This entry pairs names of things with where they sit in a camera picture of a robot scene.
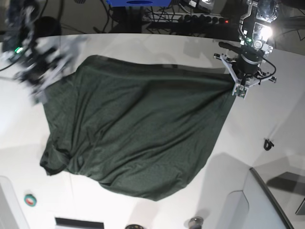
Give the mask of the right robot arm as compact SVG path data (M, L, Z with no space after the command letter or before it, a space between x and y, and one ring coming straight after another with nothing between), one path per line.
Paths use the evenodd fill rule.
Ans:
M56 51L52 46L44 52L37 49L37 39L43 35L61 34L61 17L65 2L60 1L56 18L44 17L45 8L36 0L11 0L5 15L5 31L1 32L3 42L0 56L8 65L1 68L5 71L20 64L25 69L17 72L12 81L25 82L32 94L43 92L48 86L62 78L62 71L72 60L71 55L58 55L49 59Z

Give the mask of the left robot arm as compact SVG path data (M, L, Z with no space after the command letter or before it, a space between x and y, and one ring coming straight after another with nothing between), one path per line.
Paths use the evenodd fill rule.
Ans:
M274 75L277 68L266 57L273 51L268 44L273 35L271 24L278 17L279 6L275 0L248 0L247 12L238 23L240 47L226 42L219 42L221 48L237 54L231 59L223 55L215 55L222 60L235 83L245 86L265 80L276 81Z

